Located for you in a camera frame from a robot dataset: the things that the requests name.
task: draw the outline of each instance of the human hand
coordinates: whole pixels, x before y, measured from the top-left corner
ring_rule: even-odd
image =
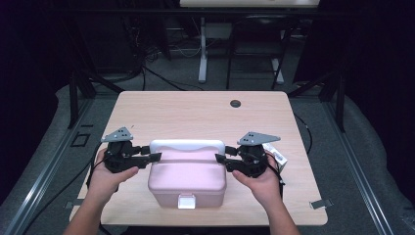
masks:
[[[269,154],[267,154],[268,163],[275,168],[276,162]],[[282,203],[278,177],[269,167],[257,178],[247,177],[238,170],[232,171],[232,174],[239,182],[251,189],[254,197],[266,210],[272,208],[275,203]]]
[[[121,182],[131,178],[138,172],[138,167],[132,167],[120,173],[112,173],[102,162],[104,159],[104,153],[107,149],[103,149],[98,153],[97,160],[95,161],[95,168],[89,184],[87,198],[93,198],[98,204],[106,204],[116,188]]]

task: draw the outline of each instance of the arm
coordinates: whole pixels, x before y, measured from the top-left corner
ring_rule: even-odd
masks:
[[[132,167],[120,173],[111,173],[101,160],[106,149],[98,153],[91,183],[82,205],[73,216],[65,234],[97,234],[101,214],[105,204],[110,200],[119,183],[131,178],[138,172]]]
[[[275,165],[275,161],[270,157],[268,162]],[[258,178],[246,177],[238,170],[234,170],[232,174],[239,182],[251,189],[255,198],[264,207],[268,215],[271,235],[300,234],[280,197],[278,178],[271,169],[268,168]]]

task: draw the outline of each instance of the pink plastic container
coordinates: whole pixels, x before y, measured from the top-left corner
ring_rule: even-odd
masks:
[[[162,153],[151,166],[149,189],[162,207],[220,207],[226,190],[226,169],[214,154],[224,155],[219,140],[154,140],[152,153]]]

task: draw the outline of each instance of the forearm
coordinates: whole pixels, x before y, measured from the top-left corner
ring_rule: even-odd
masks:
[[[271,235],[300,234],[282,201],[272,204],[272,206],[266,208],[265,211],[268,215]]]
[[[64,234],[97,234],[104,205],[86,196]]]

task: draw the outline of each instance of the tabletop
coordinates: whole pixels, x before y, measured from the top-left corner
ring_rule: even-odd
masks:
[[[180,0],[181,7],[317,8],[320,0]]]
[[[241,106],[234,108],[231,101]],[[324,209],[310,202],[321,199],[287,95],[274,91],[125,91],[120,93],[103,136],[120,127],[133,134],[133,146],[154,139],[217,139],[238,147],[254,131],[281,137],[272,145],[288,159],[282,177],[284,203],[297,225],[323,225]],[[102,214],[103,224],[153,226],[268,225],[263,207],[250,189],[226,173],[227,189],[218,208],[162,208],[148,188],[150,166],[119,185]],[[86,195],[86,186],[78,199]],[[77,211],[72,210],[70,218]]]

